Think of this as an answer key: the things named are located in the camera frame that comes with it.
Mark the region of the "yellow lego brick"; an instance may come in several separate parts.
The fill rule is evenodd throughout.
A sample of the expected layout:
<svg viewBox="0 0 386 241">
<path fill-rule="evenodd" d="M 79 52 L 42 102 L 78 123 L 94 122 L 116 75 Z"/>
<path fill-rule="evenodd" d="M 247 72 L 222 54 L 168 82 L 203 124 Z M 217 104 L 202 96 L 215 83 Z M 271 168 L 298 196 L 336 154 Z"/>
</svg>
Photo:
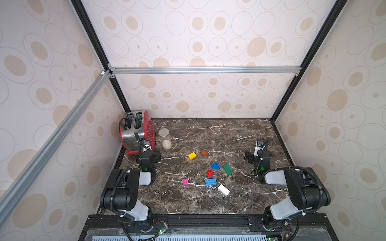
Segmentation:
<svg viewBox="0 0 386 241">
<path fill-rule="evenodd" d="M 188 158 L 190 159 L 190 160 L 194 160 L 195 158 L 197 157 L 197 155 L 196 155 L 196 153 L 190 153 L 189 155 L 188 155 Z"/>
</svg>

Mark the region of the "red and chrome toaster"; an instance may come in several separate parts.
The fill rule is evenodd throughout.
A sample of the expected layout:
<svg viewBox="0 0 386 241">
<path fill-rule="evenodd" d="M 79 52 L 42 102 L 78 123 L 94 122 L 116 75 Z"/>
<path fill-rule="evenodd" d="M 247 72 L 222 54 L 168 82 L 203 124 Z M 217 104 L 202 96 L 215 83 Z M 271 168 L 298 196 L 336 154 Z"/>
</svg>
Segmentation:
<svg viewBox="0 0 386 241">
<path fill-rule="evenodd" d="M 143 150 L 155 150 L 155 124 L 147 110 L 127 112 L 119 122 L 121 142 L 127 155 L 139 153 L 139 146 Z"/>
</svg>

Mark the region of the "right black corner post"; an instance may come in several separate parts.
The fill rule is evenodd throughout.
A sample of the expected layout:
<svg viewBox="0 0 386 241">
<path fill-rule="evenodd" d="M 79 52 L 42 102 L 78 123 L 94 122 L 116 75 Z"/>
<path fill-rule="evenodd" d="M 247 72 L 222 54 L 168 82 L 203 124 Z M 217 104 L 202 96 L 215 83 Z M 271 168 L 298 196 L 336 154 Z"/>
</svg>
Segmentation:
<svg viewBox="0 0 386 241">
<path fill-rule="evenodd" d="M 303 75 L 306 73 L 309 65 L 313 61 L 314 57 L 316 56 L 321 45 L 325 41 L 327 35 L 331 31 L 332 27 L 334 26 L 335 22 L 337 21 L 338 17 L 340 16 L 340 14 L 341 14 L 342 10 L 344 9 L 345 5 L 347 4 L 347 2 L 348 2 L 348 0 L 338 0 L 334 3 L 330 13 L 327 15 L 326 20 L 323 22 L 323 25 L 321 26 L 321 29 L 316 36 L 316 39 L 314 40 L 309 51 L 307 52 L 305 59 L 301 63 L 300 72 L 298 74 L 296 74 L 295 77 L 292 79 L 288 89 L 286 90 L 286 92 L 285 92 L 284 96 L 282 97 L 279 105 L 277 106 L 273 116 L 271 117 L 270 120 L 273 124 L 276 122 L 279 115 L 283 111 L 285 105 L 289 101 L 290 97 L 292 96 L 293 92 L 295 91 L 296 87 L 298 86 Z"/>
</svg>

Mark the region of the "green lego brick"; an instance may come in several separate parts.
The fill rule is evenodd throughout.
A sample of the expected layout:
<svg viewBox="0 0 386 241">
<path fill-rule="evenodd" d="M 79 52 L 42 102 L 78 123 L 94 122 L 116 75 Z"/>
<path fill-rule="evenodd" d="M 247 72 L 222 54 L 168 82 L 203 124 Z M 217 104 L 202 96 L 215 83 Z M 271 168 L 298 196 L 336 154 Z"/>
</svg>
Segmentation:
<svg viewBox="0 0 386 241">
<path fill-rule="evenodd" d="M 223 167 L 224 167 L 224 170 L 225 170 L 227 176 L 230 176 L 233 174 L 233 171 L 231 170 L 229 165 L 224 165 Z"/>
</svg>

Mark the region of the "long blue lego brick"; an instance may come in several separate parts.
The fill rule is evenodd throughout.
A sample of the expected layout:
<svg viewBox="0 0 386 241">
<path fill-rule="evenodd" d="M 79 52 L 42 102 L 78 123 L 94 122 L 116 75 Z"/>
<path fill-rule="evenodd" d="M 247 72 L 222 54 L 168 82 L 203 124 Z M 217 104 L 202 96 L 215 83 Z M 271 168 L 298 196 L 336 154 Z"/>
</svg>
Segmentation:
<svg viewBox="0 0 386 241">
<path fill-rule="evenodd" d="M 217 180 L 215 178 L 206 179 L 205 180 L 205 185 L 206 186 L 216 186 L 217 185 Z"/>
</svg>

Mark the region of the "left aluminium frame bar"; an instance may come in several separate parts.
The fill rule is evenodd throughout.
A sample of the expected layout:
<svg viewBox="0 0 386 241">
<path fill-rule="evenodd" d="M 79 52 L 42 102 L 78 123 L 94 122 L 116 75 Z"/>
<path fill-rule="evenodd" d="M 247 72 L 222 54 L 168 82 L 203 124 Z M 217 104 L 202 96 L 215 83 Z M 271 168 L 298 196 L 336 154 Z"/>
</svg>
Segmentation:
<svg viewBox="0 0 386 241">
<path fill-rule="evenodd" d="M 45 142 L 42 148 L 32 158 L 31 162 L 24 168 L 22 173 L 13 182 L 5 196 L 1 200 L 1 225 L 9 218 L 20 200 L 28 191 L 32 183 L 39 176 L 43 168 L 61 145 L 79 120 L 84 111 L 88 108 L 98 91 L 103 87 L 105 82 L 111 77 L 110 70 L 104 70 L 93 82 L 79 102 L 70 110 L 59 127 L 53 132 L 50 138 Z"/>
</svg>

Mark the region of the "small blue lego brick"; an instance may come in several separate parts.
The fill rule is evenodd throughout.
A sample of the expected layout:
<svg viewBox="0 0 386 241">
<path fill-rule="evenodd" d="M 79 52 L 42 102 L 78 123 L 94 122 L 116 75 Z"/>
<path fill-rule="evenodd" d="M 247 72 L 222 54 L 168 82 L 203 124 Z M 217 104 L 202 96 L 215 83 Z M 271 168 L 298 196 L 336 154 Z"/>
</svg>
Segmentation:
<svg viewBox="0 0 386 241">
<path fill-rule="evenodd" d="M 220 164 L 212 163 L 212 169 L 214 169 L 214 170 L 220 170 Z"/>
</svg>

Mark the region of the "red lego brick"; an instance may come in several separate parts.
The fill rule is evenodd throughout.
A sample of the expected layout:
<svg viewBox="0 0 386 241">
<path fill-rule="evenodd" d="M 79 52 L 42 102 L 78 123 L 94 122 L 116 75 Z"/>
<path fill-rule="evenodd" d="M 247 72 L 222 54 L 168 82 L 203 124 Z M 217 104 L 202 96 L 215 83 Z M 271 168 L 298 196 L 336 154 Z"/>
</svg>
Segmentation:
<svg viewBox="0 0 386 241">
<path fill-rule="evenodd" d="M 214 173 L 212 170 L 209 170 L 209 171 L 207 171 L 207 175 L 208 175 L 208 177 L 213 177 Z"/>
</svg>

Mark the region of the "left black corner post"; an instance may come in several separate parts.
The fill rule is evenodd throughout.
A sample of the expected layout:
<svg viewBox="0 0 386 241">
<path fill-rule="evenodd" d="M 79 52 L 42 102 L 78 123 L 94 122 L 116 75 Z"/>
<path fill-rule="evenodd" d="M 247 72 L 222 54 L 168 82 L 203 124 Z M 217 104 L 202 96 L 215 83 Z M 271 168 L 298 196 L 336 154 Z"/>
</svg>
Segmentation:
<svg viewBox="0 0 386 241">
<path fill-rule="evenodd" d="M 91 20 L 86 12 L 86 9 L 80 0 L 71 0 L 71 3 L 75 9 L 75 12 L 77 16 L 80 19 L 80 22 L 83 25 L 83 28 L 88 36 L 88 39 L 90 40 L 93 49 L 102 64 L 103 70 L 110 70 L 109 68 L 109 60 L 105 54 L 105 51 L 102 47 L 102 44 L 100 42 L 100 38 L 97 36 L 97 33 L 95 32 L 95 29 L 93 28 L 93 25 L 91 23 Z M 118 97 L 118 100 L 120 101 L 123 109 L 125 112 L 130 112 L 129 105 L 127 103 L 127 100 L 124 96 L 124 93 L 119 85 L 119 82 L 116 77 L 111 77 L 110 78 L 110 83 L 115 91 L 115 94 Z"/>
</svg>

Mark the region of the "white lego brick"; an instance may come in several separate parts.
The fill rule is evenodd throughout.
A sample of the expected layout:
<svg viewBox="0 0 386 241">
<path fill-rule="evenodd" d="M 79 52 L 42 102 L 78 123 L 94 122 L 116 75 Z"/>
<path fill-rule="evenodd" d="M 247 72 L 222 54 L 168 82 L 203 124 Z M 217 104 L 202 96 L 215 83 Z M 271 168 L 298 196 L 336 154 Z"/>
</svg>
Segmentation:
<svg viewBox="0 0 386 241">
<path fill-rule="evenodd" d="M 224 185 L 220 184 L 218 187 L 218 190 L 225 196 L 228 196 L 230 194 L 230 190 L 226 188 Z"/>
</svg>

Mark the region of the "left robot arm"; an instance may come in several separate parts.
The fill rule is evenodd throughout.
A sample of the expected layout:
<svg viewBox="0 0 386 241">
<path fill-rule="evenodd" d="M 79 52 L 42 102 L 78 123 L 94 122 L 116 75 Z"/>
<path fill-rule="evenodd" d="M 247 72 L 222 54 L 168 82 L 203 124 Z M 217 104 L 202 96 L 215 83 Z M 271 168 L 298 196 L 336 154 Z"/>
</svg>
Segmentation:
<svg viewBox="0 0 386 241">
<path fill-rule="evenodd" d="M 160 152 L 152 150 L 149 142 L 139 144 L 143 152 L 136 154 L 138 168 L 113 169 L 100 197 L 100 206 L 134 222 L 150 222 L 152 213 L 138 198 L 139 187 L 156 179 L 156 163 Z"/>
</svg>

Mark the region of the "horizontal aluminium frame bar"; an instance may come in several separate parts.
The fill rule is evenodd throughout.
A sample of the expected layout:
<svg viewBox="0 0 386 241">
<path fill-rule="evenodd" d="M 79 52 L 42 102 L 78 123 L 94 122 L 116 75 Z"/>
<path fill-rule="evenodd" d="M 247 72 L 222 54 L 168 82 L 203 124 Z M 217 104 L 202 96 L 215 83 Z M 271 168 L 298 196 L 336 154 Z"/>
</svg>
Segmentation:
<svg viewBox="0 0 386 241">
<path fill-rule="evenodd" d="M 220 66 L 220 67 L 113 67 L 117 74 L 236 74 L 236 73 L 299 73 L 300 66 Z"/>
</svg>

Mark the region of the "black corner post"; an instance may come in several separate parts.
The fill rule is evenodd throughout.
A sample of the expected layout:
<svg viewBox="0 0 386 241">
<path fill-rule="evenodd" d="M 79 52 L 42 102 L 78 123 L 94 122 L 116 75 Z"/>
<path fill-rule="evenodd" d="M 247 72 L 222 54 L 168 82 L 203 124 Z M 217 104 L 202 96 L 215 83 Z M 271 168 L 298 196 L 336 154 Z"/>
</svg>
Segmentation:
<svg viewBox="0 0 386 241">
<path fill-rule="evenodd" d="M 309 51 L 307 52 L 305 59 L 301 63 L 300 72 L 298 74 L 296 74 L 295 77 L 292 79 L 288 89 L 286 90 L 286 92 L 285 92 L 284 96 L 282 97 L 279 105 L 277 106 L 273 116 L 271 117 L 270 120 L 273 124 L 276 122 L 279 115 L 283 111 L 285 105 L 289 101 L 290 97 L 292 96 L 293 92 L 295 91 L 296 87 L 298 86 L 303 75 L 306 73 L 309 65 L 313 61 L 314 57 L 316 56 L 321 45 L 325 41 L 327 35 L 331 31 L 332 27 L 334 26 L 335 22 L 337 21 L 338 17 L 340 16 L 340 14 L 341 14 L 342 10 L 344 9 L 345 5 L 347 4 L 347 2 L 348 2 L 348 0 L 338 0 L 334 3 L 330 13 L 327 15 L 326 20 L 323 22 L 323 25 L 321 26 L 321 29 L 316 36 L 316 39 L 314 40 Z"/>
<path fill-rule="evenodd" d="M 91 23 L 91 20 L 86 12 L 86 9 L 80 0 L 71 0 L 71 3 L 75 9 L 75 12 L 77 16 L 80 19 L 80 22 L 83 25 L 83 28 L 88 36 L 88 39 L 90 40 L 93 49 L 102 64 L 103 70 L 110 70 L 109 68 L 109 60 L 105 54 L 105 51 L 102 47 L 102 44 L 100 42 L 100 38 L 97 36 L 97 33 L 95 32 L 95 29 L 93 28 L 93 25 Z M 127 103 L 127 100 L 124 96 L 124 93 L 119 85 L 119 82 L 116 77 L 111 77 L 110 78 L 110 83 L 115 91 L 115 94 L 118 97 L 118 100 L 120 101 L 123 109 L 125 112 L 130 112 L 129 105 Z"/>
</svg>

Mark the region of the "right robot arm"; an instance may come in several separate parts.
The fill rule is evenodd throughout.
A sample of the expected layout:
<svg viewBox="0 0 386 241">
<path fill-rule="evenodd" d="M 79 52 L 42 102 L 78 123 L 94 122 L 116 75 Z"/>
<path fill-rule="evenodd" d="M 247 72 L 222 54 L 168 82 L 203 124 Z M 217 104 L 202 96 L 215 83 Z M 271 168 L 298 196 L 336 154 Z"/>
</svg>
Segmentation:
<svg viewBox="0 0 386 241">
<path fill-rule="evenodd" d="M 254 165 L 251 174 L 258 182 L 267 185 L 282 185 L 288 197 L 268 206 L 263 213 L 262 223 L 268 227 L 280 221 L 316 213 L 331 203 L 331 196 L 320 178 L 310 167 L 282 167 L 272 169 L 272 153 L 268 150 L 271 140 L 257 141 L 254 151 L 245 151 L 244 160 Z"/>
</svg>

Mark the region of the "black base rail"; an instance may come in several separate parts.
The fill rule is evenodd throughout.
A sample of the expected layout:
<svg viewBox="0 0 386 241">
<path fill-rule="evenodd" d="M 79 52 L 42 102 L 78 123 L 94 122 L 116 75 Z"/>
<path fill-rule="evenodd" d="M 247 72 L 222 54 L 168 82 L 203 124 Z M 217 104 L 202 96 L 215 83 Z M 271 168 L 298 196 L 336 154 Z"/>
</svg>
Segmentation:
<svg viewBox="0 0 386 241">
<path fill-rule="evenodd" d="M 155 214 L 149 221 L 91 215 L 81 241 L 336 241 L 327 216 L 309 214 L 265 228 L 260 214 Z"/>
</svg>

